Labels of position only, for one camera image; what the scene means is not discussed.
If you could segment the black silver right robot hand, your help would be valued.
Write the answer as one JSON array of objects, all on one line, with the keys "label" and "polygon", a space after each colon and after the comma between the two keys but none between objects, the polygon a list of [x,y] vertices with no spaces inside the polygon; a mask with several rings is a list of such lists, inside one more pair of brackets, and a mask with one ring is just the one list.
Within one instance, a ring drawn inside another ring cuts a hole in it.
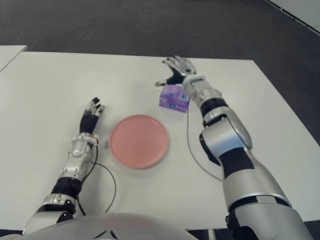
[{"label": "black silver right robot hand", "polygon": [[182,84],[186,76],[195,75],[197,73],[196,67],[185,57],[178,55],[169,56],[163,60],[162,63],[169,67],[172,71],[172,76],[166,80],[156,82],[156,87]]}]

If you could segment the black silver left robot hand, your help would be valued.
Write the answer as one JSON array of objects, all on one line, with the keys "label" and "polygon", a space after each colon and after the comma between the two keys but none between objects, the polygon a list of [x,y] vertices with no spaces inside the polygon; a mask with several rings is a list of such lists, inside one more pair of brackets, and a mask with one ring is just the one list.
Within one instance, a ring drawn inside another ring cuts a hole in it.
[{"label": "black silver left robot hand", "polygon": [[104,111],[105,106],[100,104],[100,99],[94,97],[86,106],[80,123],[79,123],[79,133],[93,134],[100,115]]}]

